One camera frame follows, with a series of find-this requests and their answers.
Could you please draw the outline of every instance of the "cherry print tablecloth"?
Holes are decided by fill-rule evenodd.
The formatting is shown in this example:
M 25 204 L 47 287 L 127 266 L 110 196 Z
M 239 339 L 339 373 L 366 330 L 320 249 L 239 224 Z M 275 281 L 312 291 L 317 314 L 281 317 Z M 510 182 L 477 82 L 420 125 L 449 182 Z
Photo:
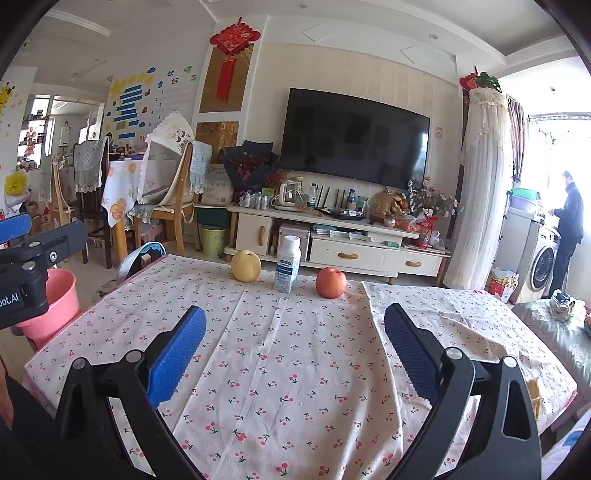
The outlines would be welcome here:
M 206 336 L 159 411 L 208 478 L 246 480 L 386 478 L 430 409 L 385 335 L 393 302 L 443 346 L 490 361 L 515 356 L 525 379 L 538 379 L 540 431 L 576 391 L 548 348 L 486 293 L 350 281 L 346 294 L 328 300 L 313 277 L 299 277 L 290 295 L 272 287 L 273 273 L 245 284 L 227 265 L 164 257 L 39 351 L 27 383 L 53 411 L 76 357 L 117 361 L 198 305 Z M 134 464 L 150 471 L 121 405 L 113 407 Z M 467 406 L 441 472 L 459 458 L 476 407 L 476 400 Z

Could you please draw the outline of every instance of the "apple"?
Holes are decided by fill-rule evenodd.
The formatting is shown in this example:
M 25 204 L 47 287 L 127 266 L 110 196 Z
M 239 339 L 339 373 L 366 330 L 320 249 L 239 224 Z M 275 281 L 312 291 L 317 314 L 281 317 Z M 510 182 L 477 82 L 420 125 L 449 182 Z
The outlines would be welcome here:
M 326 267 L 316 275 L 316 291 L 321 297 L 335 299 L 347 290 L 347 277 L 335 267 Z

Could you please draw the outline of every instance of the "bottle cap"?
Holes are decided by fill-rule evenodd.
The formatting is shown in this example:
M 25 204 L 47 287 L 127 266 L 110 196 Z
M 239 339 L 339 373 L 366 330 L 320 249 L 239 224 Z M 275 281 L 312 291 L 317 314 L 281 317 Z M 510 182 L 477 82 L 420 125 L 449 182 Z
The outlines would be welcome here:
M 283 249 L 298 251 L 300 249 L 300 237 L 295 235 L 286 235 L 283 237 L 281 250 Z

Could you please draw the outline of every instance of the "pink bucket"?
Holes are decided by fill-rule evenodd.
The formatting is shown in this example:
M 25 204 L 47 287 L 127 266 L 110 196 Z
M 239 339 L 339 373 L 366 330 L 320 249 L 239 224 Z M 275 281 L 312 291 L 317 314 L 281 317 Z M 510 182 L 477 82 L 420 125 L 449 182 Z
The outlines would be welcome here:
M 49 278 L 45 288 L 49 310 L 39 317 L 17 323 L 17 327 L 37 348 L 43 347 L 80 312 L 74 274 L 61 268 L 50 268 L 47 274 Z

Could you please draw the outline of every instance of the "yellow bag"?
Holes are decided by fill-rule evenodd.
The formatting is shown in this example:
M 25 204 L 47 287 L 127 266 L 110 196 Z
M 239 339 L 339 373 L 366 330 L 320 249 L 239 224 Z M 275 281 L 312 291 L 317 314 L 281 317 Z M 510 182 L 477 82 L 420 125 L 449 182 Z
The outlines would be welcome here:
M 6 195 L 19 196 L 25 191 L 27 176 L 24 173 L 15 172 L 4 180 L 4 193 Z

